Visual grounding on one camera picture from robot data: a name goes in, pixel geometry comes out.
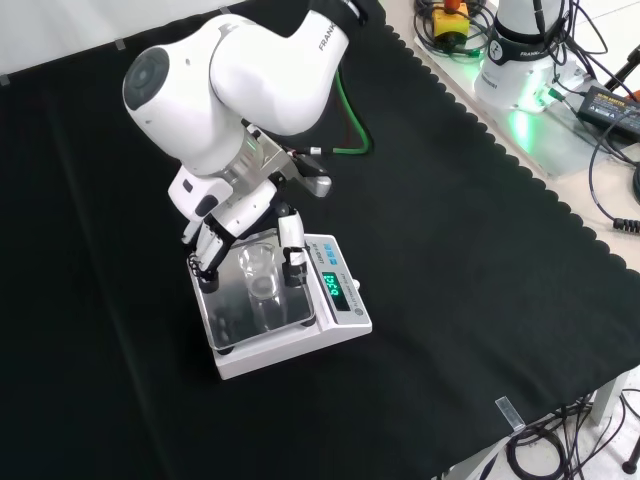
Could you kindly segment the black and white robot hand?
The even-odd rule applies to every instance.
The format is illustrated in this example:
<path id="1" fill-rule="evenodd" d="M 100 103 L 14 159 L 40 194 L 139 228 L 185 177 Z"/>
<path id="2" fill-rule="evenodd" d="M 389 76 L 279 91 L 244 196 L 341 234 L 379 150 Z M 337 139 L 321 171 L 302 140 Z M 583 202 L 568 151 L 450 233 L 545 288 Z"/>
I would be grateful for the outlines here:
<path id="1" fill-rule="evenodd" d="M 287 184 L 276 172 L 249 193 L 241 193 L 220 177 L 197 177 L 182 167 L 169 187 L 169 197 L 188 220 L 182 243 L 189 248 L 188 266 L 201 292 L 219 289 L 219 267 L 239 240 L 259 232 L 271 218 L 277 220 L 285 285 L 307 283 L 306 243 L 301 216 L 281 198 Z"/>

